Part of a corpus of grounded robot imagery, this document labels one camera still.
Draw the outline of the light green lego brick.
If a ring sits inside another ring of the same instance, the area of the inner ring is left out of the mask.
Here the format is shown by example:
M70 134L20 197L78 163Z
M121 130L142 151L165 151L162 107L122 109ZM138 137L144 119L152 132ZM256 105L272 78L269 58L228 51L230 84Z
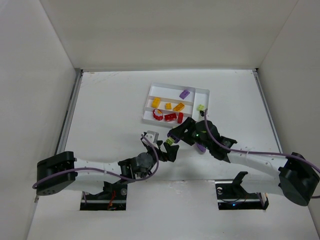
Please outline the light green lego brick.
M175 140L172 137L168 137L165 141L169 146L175 143Z
M204 110L205 110L205 106L202 105L202 104L199 104L199 105L197 106L196 110L199 111L199 112L200 112L200 111L204 111Z

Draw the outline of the purple curved lego brick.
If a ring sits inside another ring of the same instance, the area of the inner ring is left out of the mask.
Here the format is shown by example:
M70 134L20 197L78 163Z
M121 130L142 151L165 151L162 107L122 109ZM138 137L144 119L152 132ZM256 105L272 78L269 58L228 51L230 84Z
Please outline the purple curved lego brick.
M199 151L200 151L201 153L205 153L206 150L207 150L203 145L201 145L201 144L199 144L199 143L197 143L196 146L197 146L197 148L199 149Z

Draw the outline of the red small lego brick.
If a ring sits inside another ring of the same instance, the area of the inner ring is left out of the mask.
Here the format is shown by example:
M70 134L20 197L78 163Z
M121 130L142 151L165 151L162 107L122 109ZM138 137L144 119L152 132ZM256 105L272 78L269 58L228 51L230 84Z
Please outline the red small lego brick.
M177 123L181 124L183 122L184 114L182 112L179 112L177 117Z

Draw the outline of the red large lego brick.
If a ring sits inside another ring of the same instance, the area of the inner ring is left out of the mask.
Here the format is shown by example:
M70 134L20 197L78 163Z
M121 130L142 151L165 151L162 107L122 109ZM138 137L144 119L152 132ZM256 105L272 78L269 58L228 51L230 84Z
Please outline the red large lego brick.
M176 119L177 119L177 114L176 113L170 113L170 114L164 115L164 120L166 122L172 122L172 121L175 121Z

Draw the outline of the yellow long lego brick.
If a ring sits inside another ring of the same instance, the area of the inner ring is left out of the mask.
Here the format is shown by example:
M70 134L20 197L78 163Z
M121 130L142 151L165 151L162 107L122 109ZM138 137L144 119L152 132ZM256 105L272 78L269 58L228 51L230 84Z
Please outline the yellow long lego brick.
M184 108L185 108L185 105L182 102L180 102L172 110L174 112L181 112Z

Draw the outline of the yellow small lego brick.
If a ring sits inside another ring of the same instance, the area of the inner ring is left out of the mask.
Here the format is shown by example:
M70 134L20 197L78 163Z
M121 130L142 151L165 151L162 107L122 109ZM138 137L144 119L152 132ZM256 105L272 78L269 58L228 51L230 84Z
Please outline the yellow small lego brick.
M165 109L166 110L171 110L172 109L172 104L170 102L165 104Z

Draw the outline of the red rounded lego brick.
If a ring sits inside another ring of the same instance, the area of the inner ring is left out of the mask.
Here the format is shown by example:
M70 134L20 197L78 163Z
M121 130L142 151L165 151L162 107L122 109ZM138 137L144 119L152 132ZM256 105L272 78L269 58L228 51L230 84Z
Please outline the red rounded lego brick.
M163 118L164 118L163 112L162 112L161 110L159 110L159 109L154 109L154 110L152 111L152 115L153 115L153 118L154 118L155 120L157 120L157 121L162 121Z

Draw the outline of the purple butterfly lego brick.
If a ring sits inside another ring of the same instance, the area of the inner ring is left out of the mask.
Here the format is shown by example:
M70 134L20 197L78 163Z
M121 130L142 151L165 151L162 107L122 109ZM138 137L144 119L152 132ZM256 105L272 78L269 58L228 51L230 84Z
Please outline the purple butterfly lego brick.
M185 99L186 97L188 97L190 95L190 92L187 90L187 89L185 89L185 90L183 90L182 92L181 92L181 94L179 95L179 97L181 98L181 99Z

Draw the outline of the yellow butterfly lego brick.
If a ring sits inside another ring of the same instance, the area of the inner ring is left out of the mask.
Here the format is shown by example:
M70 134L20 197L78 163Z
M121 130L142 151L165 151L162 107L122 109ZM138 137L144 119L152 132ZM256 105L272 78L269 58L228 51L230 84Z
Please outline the yellow butterfly lego brick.
M155 97L152 101L151 107L157 109L161 103L161 98Z

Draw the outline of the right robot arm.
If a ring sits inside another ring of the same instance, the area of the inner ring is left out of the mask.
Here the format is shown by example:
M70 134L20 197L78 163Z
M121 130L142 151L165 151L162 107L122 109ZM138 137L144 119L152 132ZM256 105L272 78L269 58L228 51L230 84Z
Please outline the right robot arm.
M195 121L188 117L172 128L168 134L175 142L198 144L207 149L217 160L247 166L260 171L254 175L239 172L232 181L237 194L268 193L286 197L299 206L307 206L320 182L319 168L298 153L284 154L255 152L249 148L233 149L237 143L220 135L217 127L204 118Z

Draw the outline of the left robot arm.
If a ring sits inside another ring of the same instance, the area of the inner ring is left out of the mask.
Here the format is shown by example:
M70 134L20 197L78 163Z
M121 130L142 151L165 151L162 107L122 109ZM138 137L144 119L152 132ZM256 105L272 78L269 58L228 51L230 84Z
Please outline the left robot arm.
M174 162L178 145L158 141L143 144L146 152L119 162L96 162L76 158L65 151L37 163L33 189L39 196L50 196L62 190L87 192L92 195L106 190L107 184L129 184L145 181L153 176L160 162Z

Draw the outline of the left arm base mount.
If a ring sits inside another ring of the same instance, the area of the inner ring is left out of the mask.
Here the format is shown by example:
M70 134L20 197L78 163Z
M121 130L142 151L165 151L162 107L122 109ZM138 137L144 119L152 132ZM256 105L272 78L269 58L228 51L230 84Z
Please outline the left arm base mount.
M97 194L84 192L80 211L125 211L127 209L128 185L105 183L103 191Z

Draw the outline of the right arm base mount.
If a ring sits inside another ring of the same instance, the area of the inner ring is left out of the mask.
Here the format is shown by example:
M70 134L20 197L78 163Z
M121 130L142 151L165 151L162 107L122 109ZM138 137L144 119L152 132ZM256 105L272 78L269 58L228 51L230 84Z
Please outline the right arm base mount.
M248 174L241 171L232 180L215 182L217 205L219 210L263 210L269 206L267 194L248 193L242 186L243 178Z

